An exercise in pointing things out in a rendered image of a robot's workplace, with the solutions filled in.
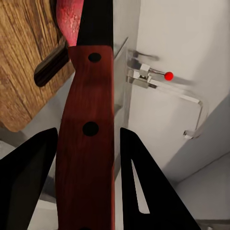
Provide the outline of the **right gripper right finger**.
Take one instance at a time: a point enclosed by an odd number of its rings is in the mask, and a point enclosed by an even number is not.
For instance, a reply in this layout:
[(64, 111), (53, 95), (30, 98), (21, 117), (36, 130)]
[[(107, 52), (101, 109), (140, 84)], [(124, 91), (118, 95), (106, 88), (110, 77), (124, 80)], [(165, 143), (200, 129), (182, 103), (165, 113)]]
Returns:
[[(124, 230), (201, 230), (138, 135), (120, 127)], [(139, 211), (132, 163), (150, 214)]]

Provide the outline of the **cutting board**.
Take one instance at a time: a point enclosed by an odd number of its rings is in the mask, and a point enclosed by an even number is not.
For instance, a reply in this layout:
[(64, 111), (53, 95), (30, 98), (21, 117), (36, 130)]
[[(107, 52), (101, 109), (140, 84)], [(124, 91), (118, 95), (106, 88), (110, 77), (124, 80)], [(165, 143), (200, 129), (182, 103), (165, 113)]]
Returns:
[[(57, 0), (0, 0), (0, 127), (19, 132), (75, 73), (56, 19)], [(36, 78), (36, 67), (64, 51)]]

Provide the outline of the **parer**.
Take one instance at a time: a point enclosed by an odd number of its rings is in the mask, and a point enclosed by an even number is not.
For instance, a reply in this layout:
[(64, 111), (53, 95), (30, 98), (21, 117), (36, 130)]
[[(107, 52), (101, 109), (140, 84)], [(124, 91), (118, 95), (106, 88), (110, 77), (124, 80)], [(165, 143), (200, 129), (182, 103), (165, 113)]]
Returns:
[(60, 124), (58, 230), (115, 230), (113, 0), (84, 0)]

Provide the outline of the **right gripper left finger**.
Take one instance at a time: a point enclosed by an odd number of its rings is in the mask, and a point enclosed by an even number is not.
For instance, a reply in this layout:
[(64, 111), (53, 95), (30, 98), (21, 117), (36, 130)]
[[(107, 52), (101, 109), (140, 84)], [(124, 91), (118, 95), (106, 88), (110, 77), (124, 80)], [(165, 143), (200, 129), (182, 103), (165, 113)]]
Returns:
[(0, 230), (27, 230), (57, 152), (57, 128), (41, 131), (0, 160)]

